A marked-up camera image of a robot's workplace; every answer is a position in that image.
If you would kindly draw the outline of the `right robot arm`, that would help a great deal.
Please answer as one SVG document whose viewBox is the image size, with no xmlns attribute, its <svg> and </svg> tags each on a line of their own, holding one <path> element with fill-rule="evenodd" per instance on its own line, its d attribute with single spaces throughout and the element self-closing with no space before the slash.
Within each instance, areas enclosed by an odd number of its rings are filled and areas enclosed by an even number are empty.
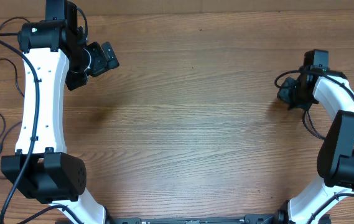
<svg viewBox="0 0 354 224">
<path fill-rule="evenodd" d="M 354 91 L 343 72 L 330 69 L 326 50 L 306 52 L 298 77 L 292 73 L 282 74 L 277 98 L 302 109 L 303 125 L 323 143 L 315 179 L 265 223 L 330 223 L 327 212 L 354 197 Z"/>
</svg>

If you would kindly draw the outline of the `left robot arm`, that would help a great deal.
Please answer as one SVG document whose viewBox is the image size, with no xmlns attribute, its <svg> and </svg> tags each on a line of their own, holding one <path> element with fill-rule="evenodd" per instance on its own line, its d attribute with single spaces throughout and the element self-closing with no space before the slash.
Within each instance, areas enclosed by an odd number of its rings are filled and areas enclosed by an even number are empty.
<svg viewBox="0 0 354 224">
<path fill-rule="evenodd" d="M 82 13 L 70 1 L 47 1 L 44 20 L 18 32 L 24 107 L 15 153 L 2 157 L 1 172 L 13 192 L 60 210 L 72 223 L 112 223 L 89 193 L 85 164 L 68 154 L 63 134 L 64 91 L 119 66 L 109 42 L 88 43 L 87 27 L 78 25 Z"/>
</svg>

